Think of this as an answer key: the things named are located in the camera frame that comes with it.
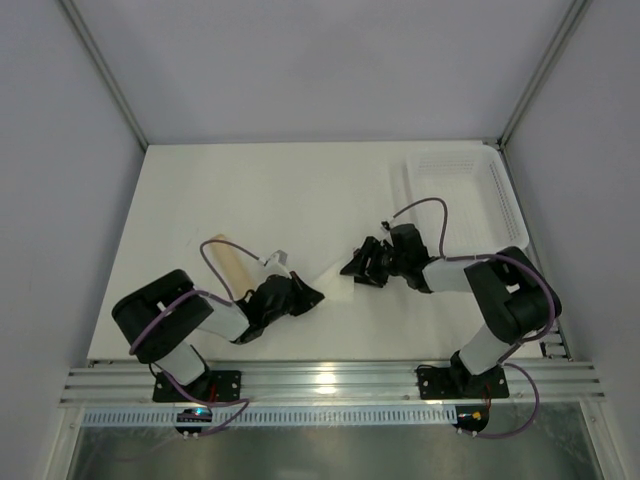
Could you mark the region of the white paper napkin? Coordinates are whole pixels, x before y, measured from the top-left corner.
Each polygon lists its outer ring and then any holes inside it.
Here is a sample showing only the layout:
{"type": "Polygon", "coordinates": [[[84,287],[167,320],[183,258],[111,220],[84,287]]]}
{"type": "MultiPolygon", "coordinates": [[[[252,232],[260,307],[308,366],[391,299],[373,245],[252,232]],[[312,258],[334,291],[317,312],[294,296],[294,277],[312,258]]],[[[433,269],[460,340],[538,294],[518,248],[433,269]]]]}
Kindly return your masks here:
{"type": "Polygon", "coordinates": [[[312,287],[320,291],[327,302],[350,303],[354,300],[354,280],[340,274],[347,263],[346,257],[340,258],[312,282],[312,287]]]}

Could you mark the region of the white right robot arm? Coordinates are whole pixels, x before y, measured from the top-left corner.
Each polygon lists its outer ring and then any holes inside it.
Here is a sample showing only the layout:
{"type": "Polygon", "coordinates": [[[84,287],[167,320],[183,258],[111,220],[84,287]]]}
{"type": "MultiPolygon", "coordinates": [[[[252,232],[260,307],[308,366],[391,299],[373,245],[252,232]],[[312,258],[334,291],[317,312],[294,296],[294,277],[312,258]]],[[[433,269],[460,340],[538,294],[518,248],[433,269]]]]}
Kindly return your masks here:
{"type": "Polygon", "coordinates": [[[524,252],[515,246],[495,254],[433,256],[412,224],[390,228],[387,238],[369,236],[341,275],[372,287],[401,277],[424,294],[473,295],[484,320],[446,368],[422,367],[430,397],[473,398],[502,378],[502,363],[521,345],[544,336],[562,312],[561,301],[524,252]]]}

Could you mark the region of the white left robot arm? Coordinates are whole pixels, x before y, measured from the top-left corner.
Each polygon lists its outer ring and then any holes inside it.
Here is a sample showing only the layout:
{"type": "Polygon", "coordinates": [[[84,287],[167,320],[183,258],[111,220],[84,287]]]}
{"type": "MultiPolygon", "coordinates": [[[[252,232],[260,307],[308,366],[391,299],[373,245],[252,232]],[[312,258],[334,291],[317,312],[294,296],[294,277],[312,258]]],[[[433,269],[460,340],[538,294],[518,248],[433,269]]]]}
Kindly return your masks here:
{"type": "Polygon", "coordinates": [[[298,317],[325,296],[294,271],[273,274],[236,301],[195,287],[183,270],[174,270],[116,303],[112,318],[129,343],[129,354],[155,365],[181,386],[206,375],[204,360],[187,338],[196,330],[244,345],[259,338],[282,317],[298,317]]]}

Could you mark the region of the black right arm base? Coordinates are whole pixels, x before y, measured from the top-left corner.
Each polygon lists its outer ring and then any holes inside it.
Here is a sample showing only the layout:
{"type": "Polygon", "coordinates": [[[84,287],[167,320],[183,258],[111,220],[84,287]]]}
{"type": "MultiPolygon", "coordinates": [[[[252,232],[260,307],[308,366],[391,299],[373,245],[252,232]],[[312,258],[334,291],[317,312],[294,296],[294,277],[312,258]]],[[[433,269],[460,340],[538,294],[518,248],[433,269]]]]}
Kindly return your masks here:
{"type": "Polygon", "coordinates": [[[506,399],[510,396],[500,365],[474,375],[464,366],[458,352],[450,358],[447,367],[421,364],[415,373],[422,400],[506,399]]]}

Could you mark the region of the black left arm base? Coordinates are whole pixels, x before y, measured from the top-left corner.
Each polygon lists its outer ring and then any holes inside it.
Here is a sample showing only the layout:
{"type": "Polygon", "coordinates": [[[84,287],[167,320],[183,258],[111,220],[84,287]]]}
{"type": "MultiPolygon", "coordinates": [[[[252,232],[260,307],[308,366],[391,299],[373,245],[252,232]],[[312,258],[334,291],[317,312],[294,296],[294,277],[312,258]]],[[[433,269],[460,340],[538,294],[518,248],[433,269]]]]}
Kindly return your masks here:
{"type": "Polygon", "coordinates": [[[156,403],[229,403],[240,399],[242,372],[240,370],[211,370],[187,385],[181,385],[160,369],[155,373],[152,400],[156,403]]]}

